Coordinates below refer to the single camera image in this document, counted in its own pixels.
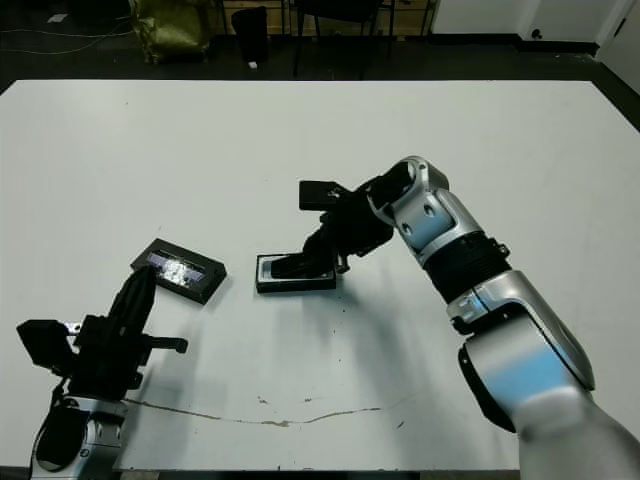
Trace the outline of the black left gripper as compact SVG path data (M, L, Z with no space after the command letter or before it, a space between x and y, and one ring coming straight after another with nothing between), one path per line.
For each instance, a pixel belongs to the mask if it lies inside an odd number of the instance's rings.
M144 332L156 289L156 270L135 270L116 295L109 316L88 315L77 334L78 348L69 377L68 393L84 398L120 401L140 387L139 369L154 349L184 354L188 341L180 337L154 337Z

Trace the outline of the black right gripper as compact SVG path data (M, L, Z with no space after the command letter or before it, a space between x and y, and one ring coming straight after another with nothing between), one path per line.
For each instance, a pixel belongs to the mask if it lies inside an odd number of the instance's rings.
M387 243L394 234L394 228L374 214L366 189L349 191L335 184L327 195L333 204L303 245L304 274L325 274L334 266L338 273L346 273L351 255L363 257Z

